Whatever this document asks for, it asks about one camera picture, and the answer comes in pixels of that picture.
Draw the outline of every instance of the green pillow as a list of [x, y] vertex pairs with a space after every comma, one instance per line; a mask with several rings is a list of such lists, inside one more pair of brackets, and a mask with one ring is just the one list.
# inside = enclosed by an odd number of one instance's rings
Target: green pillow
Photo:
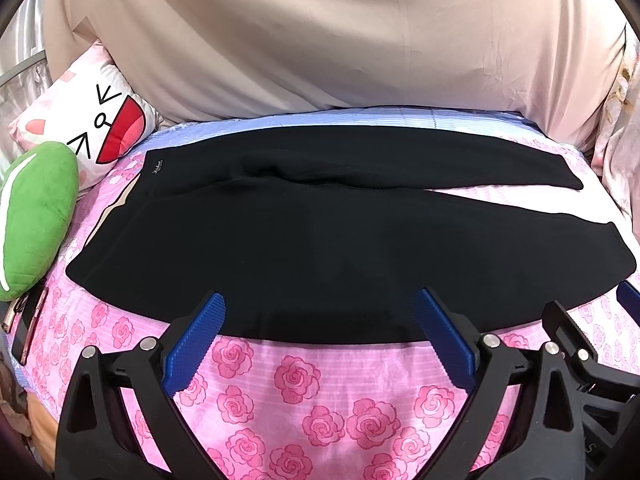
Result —
[[60, 142], [20, 156], [0, 189], [0, 301], [19, 298], [49, 269], [78, 198], [78, 162]]

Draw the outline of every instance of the black leggings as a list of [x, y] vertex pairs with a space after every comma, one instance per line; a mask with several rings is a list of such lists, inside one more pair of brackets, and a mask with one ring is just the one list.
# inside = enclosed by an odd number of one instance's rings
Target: black leggings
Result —
[[146, 154], [66, 273], [99, 299], [170, 322], [208, 290], [221, 333], [317, 344], [423, 340], [431, 286], [481, 330], [594, 300], [635, 271], [614, 224], [424, 188], [580, 189], [559, 155], [508, 140], [382, 126], [301, 126]]

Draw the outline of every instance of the silver bolt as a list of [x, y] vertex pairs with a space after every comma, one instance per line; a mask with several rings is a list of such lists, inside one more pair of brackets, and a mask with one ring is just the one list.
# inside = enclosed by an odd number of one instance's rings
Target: silver bolt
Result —
[[140, 341], [140, 348], [146, 351], [153, 350], [156, 347], [156, 342], [157, 340], [155, 337], [145, 337]]
[[89, 359], [95, 355], [95, 346], [89, 345], [82, 349], [82, 357]]
[[547, 341], [545, 343], [545, 350], [551, 355], [556, 355], [560, 352], [560, 347], [553, 341]]
[[482, 342], [489, 348], [498, 348], [500, 346], [500, 338], [495, 334], [487, 334], [482, 338]]

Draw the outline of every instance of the beige curtain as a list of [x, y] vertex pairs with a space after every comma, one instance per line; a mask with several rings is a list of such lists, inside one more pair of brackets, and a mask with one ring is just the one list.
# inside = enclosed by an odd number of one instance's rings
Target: beige curtain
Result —
[[55, 78], [96, 38], [172, 121], [517, 110], [584, 150], [622, 60], [613, 0], [45, 0]]

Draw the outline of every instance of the red mouth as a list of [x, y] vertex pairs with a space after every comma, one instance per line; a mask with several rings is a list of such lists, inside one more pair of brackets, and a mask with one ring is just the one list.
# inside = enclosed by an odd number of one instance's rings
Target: red mouth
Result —
[[140, 140], [145, 131], [145, 114], [130, 96], [124, 99], [96, 159], [97, 164], [109, 164], [123, 156]]

